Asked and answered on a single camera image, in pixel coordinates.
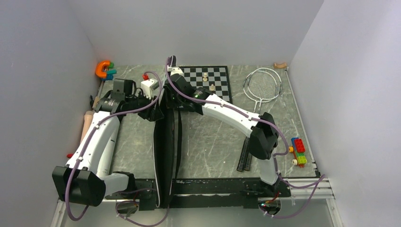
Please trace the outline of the black racket bag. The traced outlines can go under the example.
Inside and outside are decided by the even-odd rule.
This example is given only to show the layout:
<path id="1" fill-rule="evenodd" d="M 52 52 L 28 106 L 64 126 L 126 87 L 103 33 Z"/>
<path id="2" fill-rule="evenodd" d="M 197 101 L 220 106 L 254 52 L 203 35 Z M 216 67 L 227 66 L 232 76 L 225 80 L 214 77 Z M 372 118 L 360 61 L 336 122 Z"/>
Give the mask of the black racket bag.
<path id="1" fill-rule="evenodd" d="M 167 107 L 166 89 L 159 99 L 159 107 L 164 117 L 155 121 L 152 140 L 157 207 L 168 208 L 181 162 L 183 129 L 181 113 L 178 112 L 176 121 L 174 109 Z"/>

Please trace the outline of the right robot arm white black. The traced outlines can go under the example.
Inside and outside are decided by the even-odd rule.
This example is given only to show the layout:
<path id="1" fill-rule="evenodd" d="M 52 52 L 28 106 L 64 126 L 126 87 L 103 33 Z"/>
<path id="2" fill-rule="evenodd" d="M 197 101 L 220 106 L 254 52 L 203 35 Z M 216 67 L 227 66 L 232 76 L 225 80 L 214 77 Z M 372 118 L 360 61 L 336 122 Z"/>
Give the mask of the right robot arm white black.
<path id="1" fill-rule="evenodd" d="M 249 138 L 250 153 L 259 160 L 261 192 L 272 196 L 279 190 L 279 174 L 273 151 L 282 133 L 271 114 L 251 113 L 215 94 L 194 90 L 179 73 L 167 72 L 166 84 L 174 95 L 182 97 L 181 105 L 192 104 L 195 112 L 221 120 Z"/>

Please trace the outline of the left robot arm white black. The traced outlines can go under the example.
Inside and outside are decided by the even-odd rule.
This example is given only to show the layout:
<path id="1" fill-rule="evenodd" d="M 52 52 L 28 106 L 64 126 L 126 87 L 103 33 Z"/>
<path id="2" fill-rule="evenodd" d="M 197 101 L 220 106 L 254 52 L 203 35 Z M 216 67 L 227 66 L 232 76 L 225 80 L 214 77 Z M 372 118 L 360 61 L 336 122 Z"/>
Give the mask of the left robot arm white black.
<path id="1" fill-rule="evenodd" d="M 116 137 L 122 118 L 138 113 L 148 118 L 157 97 L 156 79 L 145 79 L 140 86 L 130 79 L 114 79 L 109 90 L 96 104 L 92 122 L 80 146 L 65 166 L 52 173 L 60 200 L 87 206 L 98 206 L 105 196 L 119 193 L 131 198 L 136 192 L 132 173 L 110 173 Z"/>

